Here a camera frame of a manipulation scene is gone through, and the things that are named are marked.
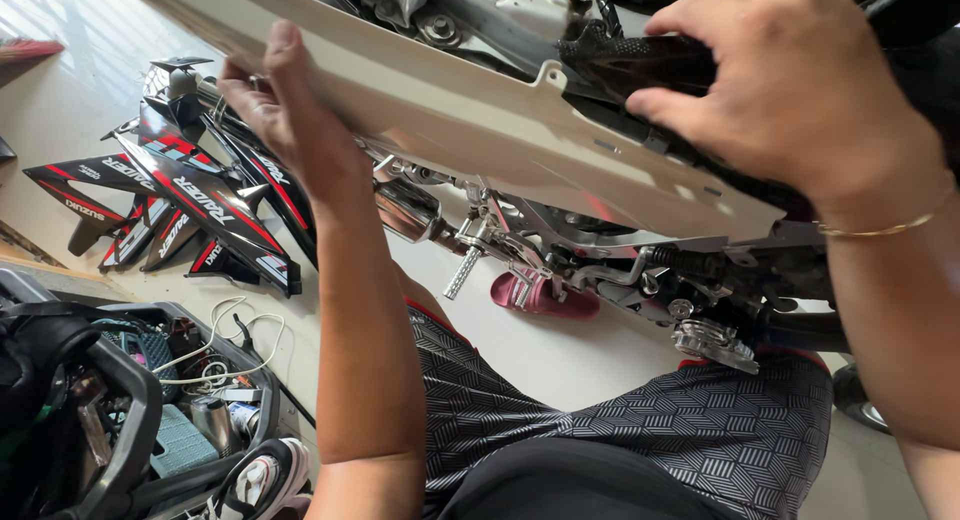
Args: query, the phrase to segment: white tiled floor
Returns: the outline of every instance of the white tiled floor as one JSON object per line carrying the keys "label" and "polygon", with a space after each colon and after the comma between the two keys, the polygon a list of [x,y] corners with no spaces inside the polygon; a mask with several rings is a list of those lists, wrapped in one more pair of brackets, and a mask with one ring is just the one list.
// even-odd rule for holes
{"label": "white tiled floor", "polygon": [[[67,267],[95,271],[106,243],[83,256],[70,255],[66,242],[77,217],[19,170],[115,152],[113,143],[98,139],[137,112],[139,72],[147,69],[151,58],[219,57],[138,0],[0,0],[0,37],[19,35],[56,37],[67,51],[0,88],[0,136],[20,155],[0,168],[0,220]],[[216,64],[210,64],[203,70],[215,69]],[[90,188],[89,194],[117,210],[130,202],[129,196],[102,188]],[[261,216],[267,215],[261,208]],[[266,222],[293,258],[307,264],[281,222],[276,218]],[[443,290],[458,262],[439,248],[409,245],[393,236],[390,248],[403,269],[431,293]],[[181,263],[155,274],[128,271],[111,278],[143,300],[175,300],[202,318],[217,301],[241,290],[220,279],[184,279],[185,268]],[[487,287],[500,272],[498,264],[482,261],[458,300],[441,304],[489,363],[534,398],[564,410],[586,407],[674,369],[681,359],[666,330],[614,307],[605,306],[591,323],[499,308],[490,302]],[[308,264],[303,277],[304,294],[289,301],[270,289],[242,290],[259,313],[288,318],[292,332],[284,335],[270,366],[301,402],[312,405],[319,330],[316,273]],[[254,330],[258,338],[272,338],[271,324],[259,327]],[[261,351],[270,348],[257,345]],[[303,421],[290,421],[289,428],[300,428],[304,438],[312,440]],[[924,517],[893,439],[835,413],[826,462],[800,518]]]}

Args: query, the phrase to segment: hand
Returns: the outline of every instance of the hand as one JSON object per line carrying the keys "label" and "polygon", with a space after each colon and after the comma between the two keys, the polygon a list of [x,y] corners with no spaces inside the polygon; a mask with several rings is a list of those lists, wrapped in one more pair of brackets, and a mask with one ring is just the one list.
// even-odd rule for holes
{"label": "hand", "polygon": [[716,82],[703,98],[638,90],[632,113],[793,186],[828,223],[882,229],[942,199],[939,136],[853,1],[679,0],[647,23],[648,34],[669,32],[713,49]]}
{"label": "hand", "polygon": [[315,214],[318,207],[321,214],[358,203],[372,207],[373,162],[340,119],[317,103],[306,81],[307,56],[300,30],[290,21],[278,21],[270,29],[263,58],[269,86],[254,90],[250,74],[227,60],[217,89],[294,172]]}

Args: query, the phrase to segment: man's right hand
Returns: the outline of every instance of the man's right hand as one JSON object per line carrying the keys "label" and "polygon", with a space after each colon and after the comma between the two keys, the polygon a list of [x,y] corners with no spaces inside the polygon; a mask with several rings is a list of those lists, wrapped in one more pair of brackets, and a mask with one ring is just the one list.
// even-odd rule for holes
{"label": "man's right hand", "polygon": [[793,186],[839,229],[905,223],[942,199],[940,138],[852,0],[679,0],[647,24],[670,32],[713,49],[716,82],[703,98],[638,90],[632,113]]}

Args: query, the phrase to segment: gold bracelet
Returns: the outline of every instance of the gold bracelet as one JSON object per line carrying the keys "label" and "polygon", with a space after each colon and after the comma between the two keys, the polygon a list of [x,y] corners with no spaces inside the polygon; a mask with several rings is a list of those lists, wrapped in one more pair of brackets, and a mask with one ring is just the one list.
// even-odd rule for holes
{"label": "gold bracelet", "polygon": [[840,231],[834,229],[828,225],[821,224],[820,222],[815,222],[817,224],[817,231],[827,237],[876,237],[881,235],[895,235],[897,233],[903,233],[908,229],[916,228],[922,226],[930,221],[930,219],[937,216],[937,213],[947,205],[951,197],[956,194],[956,178],[954,177],[954,172],[951,170],[946,170],[946,182],[947,188],[946,193],[943,195],[942,201],[933,210],[930,210],[927,214],[917,218],[916,220],[907,223],[894,226],[892,228],[887,228],[885,230],[879,231],[864,231],[864,232],[849,232],[849,231]]}

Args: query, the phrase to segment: motorcycle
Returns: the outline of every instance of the motorcycle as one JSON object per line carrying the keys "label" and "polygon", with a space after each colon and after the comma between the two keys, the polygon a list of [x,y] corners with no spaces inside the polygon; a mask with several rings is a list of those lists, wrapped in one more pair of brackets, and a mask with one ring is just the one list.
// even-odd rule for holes
{"label": "motorcycle", "polygon": [[[850,352],[835,311],[793,312],[797,299],[835,310],[810,202],[622,109],[640,87],[702,96],[714,80],[701,43],[643,35],[674,0],[144,1],[251,74],[264,73],[271,23],[296,23],[311,88],[374,164],[384,225],[463,256],[448,299],[493,258],[519,280],[520,307],[538,279],[558,303],[595,293],[672,328],[680,351],[745,372],[759,371],[758,346]],[[960,174],[960,4],[854,1]],[[269,154],[215,80],[196,96],[208,126]],[[462,225],[444,220],[433,185],[462,191]],[[849,414],[872,409],[862,396]]]}

